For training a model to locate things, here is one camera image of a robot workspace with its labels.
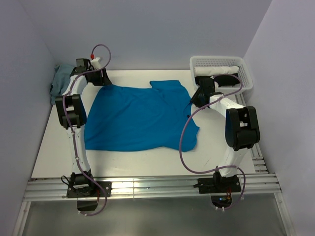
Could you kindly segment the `white perforated plastic basket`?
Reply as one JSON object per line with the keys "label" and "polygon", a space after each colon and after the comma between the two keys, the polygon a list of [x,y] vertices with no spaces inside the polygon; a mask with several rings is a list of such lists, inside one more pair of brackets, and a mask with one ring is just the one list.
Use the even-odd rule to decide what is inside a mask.
{"label": "white perforated plastic basket", "polygon": [[242,81],[243,87],[238,93],[242,93],[246,90],[253,88],[252,78],[249,73],[248,67],[245,61],[240,57],[227,57],[227,56],[193,56],[189,62],[190,73],[194,90],[197,90],[198,85],[195,81],[195,68],[196,67],[218,67],[218,66],[237,66],[239,67],[238,77]]}

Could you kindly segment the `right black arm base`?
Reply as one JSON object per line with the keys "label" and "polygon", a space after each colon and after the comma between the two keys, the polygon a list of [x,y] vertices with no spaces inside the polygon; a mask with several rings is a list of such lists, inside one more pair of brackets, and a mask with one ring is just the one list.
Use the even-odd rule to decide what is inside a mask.
{"label": "right black arm base", "polygon": [[211,196],[211,202],[215,210],[225,211],[233,205],[232,193],[241,193],[237,202],[242,198],[245,186],[241,188],[240,180],[237,175],[231,177],[222,177],[219,171],[216,171],[212,177],[198,178],[197,184],[193,186],[198,189],[199,194],[220,194]]}

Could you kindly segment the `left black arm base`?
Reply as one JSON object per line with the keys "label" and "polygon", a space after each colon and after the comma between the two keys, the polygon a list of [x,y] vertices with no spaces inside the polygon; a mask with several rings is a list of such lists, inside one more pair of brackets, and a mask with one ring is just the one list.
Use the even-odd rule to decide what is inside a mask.
{"label": "left black arm base", "polygon": [[72,173],[70,178],[61,176],[61,181],[67,186],[66,198],[77,199],[77,209],[95,211],[101,197],[107,199],[111,196],[112,182],[92,181],[91,171],[84,171],[84,174]]}

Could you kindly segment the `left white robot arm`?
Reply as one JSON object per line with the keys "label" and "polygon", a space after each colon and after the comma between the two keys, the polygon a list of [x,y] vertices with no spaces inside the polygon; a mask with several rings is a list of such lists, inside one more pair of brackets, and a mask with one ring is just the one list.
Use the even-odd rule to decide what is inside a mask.
{"label": "left white robot arm", "polygon": [[101,58],[91,55],[90,59],[77,59],[76,67],[70,74],[70,83],[65,92],[55,100],[60,125],[66,130],[71,150],[72,171],[66,179],[68,198],[108,196],[110,187],[103,187],[93,180],[88,163],[84,143],[84,128],[87,114],[81,95],[87,86],[108,86],[109,80],[106,68],[100,65]]}

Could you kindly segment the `black rolled t-shirt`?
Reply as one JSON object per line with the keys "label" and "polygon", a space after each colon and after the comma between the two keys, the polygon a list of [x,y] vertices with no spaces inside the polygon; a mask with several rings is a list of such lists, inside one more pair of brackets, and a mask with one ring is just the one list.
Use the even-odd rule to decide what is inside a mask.
{"label": "black rolled t-shirt", "polygon": [[[238,74],[220,74],[214,75],[216,78],[219,87],[226,87],[226,86],[235,86],[240,84],[240,80],[237,77]],[[211,76],[196,76],[195,83],[198,85],[197,77],[211,77]]]}

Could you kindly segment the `white rolled t-shirt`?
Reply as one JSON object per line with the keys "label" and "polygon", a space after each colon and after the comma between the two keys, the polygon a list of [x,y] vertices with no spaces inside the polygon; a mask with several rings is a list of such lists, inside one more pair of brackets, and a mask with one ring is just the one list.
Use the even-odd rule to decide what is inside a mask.
{"label": "white rolled t-shirt", "polygon": [[238,66],[210,66],[210,67],[195,67],[195,76],[213,76],[220,74],[237,74]]}

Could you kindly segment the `bright blue t-shirt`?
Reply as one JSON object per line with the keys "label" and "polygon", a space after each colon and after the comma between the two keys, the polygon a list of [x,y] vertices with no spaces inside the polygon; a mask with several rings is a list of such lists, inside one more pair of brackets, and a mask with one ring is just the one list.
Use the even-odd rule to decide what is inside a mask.
{"label": "bright blue t-shirt", "polygon": [[188,120],[191,103],[186,88],[177,80],[149,84],[150,88],[110,85],[98,91],[84,130],[87,150],[195,148],[199,127]]}

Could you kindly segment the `grey-blue crumpled t-shirt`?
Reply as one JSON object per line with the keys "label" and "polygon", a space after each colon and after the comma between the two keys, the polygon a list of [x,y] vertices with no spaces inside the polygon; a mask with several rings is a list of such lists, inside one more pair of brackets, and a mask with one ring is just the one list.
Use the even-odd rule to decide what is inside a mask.
{"label": "grey-blue crumpled t-shirt", "polygon": [[74,69],[73,65],[59,64],[55,67],[55,75],[50,84],[51,104],[55,105],[55,99],[61,96],[70,83],[70,74]]}

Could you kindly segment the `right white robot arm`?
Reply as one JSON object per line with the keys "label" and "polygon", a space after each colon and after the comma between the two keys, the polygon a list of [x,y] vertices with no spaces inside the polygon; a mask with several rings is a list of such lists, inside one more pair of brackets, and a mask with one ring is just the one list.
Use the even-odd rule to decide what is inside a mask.
{"label": "right white robot arm", "polygon": [[241,80],[234,74],[196,76],[195,83],[197,90],[190,102],[198,108],[207,106],[225,118],[227,149],[217,166],[219,176],[213,179],[214,188],[222,192],[230,186],[229,178],[237,175],[237,168],[248,149],[260,140],[256,109],[228,98],[243,88]]}

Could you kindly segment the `aluminium front rail frame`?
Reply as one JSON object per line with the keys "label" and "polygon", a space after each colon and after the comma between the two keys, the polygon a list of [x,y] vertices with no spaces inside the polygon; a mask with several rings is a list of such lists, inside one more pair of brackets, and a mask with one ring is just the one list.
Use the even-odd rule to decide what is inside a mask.
{"label": "aluminium front rail frame", "polygon": [[[102,182],[112,183],[112,199],[137,199],[160,197],[197,196],[193,187],[198,176],[168,177],[113,177],[103,178]],[[273,193],[281,216],[285,216],[285,203],[275,174],[249,174],[241,179],[245,183],[245,194]],[[31,202],[66,200],[66,185],[57,178],[33,179],[28,182],[13,235],[23,233]]]}

